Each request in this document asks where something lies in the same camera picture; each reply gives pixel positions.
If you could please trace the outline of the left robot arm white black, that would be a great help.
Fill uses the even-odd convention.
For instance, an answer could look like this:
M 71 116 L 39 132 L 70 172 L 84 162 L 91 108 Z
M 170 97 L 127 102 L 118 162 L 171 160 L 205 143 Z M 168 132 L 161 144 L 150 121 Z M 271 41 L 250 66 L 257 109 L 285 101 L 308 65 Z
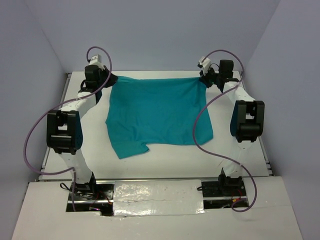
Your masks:
M 46 143 L 71 168 L 71 190 L 93 199 L 98 194 L 98 186 L 81 150 L 84 141 L 81 119 L 100 101 L 101 87 L 113 86 L 118 77 L 100 63 L 87 65 L 84 75 L 76 99 L 48 112 Z

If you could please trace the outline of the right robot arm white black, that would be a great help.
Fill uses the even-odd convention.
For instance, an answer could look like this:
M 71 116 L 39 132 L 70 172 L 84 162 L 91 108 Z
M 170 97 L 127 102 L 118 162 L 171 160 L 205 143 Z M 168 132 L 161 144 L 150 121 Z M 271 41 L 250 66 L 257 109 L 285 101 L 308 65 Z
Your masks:
M 233 137 L 233 148 L 230 158 L 242 164 L 253 143 L 262 135 L 265 119 L 265 103 L 251 97 L 244 89 L 240 80 L 233 77 L 234 62 L 223 59 L 219 62 L 218 71 L 212 68 L 212 62 L 202 57 L 198 61 L 200 81 L 207 88 L 215 85 L 233 104 L 230 119 L 230 135 Z M 240 164 L 229 161 L 221 169 L 218 181 L 203 183 L 199 188 L 204 197 L 218 195 L 242 195 L 243 168 Z

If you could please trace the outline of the teal t shirt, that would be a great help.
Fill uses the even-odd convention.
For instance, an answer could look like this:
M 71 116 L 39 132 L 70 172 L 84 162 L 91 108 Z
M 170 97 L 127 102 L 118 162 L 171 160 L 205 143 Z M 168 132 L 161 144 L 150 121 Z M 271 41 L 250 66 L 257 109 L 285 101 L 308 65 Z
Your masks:
M 112 86 L 106 126 L 119 159 L 144 154 L 150 144 L 203 145 L 214 138 L 206 86 L 197 77 L 135 79 Z

